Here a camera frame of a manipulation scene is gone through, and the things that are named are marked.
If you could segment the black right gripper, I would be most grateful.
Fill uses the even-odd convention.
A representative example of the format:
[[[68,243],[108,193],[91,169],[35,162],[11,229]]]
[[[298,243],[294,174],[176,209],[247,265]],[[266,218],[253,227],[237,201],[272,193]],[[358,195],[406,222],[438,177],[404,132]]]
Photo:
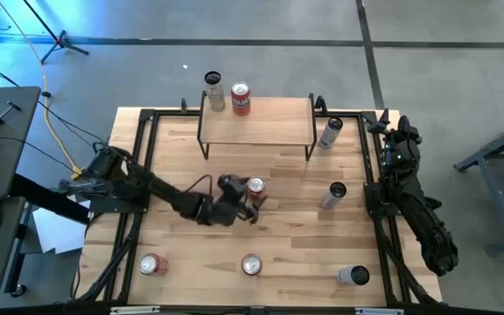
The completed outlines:
[[[379,122],[372,122],[367,126],[367,132],[371,134],[383,134],[389,125],[389,109],[385,108],[379,118]],[[414,153],[421,143],[418,129],[410,124],[410,119],[402,115],[397,129],[391,129],[384,137],[386,149],[399,149],[402,145],[409,153]]]

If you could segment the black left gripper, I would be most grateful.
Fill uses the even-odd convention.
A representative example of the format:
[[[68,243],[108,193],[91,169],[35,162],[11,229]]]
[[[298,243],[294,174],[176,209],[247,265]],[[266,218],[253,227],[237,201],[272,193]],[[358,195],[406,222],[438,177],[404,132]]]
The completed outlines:
[[[221,196],[217,200],[207,198],[199,209],[200,225],[230,227],[236,219],[256,224],[262,203]]]

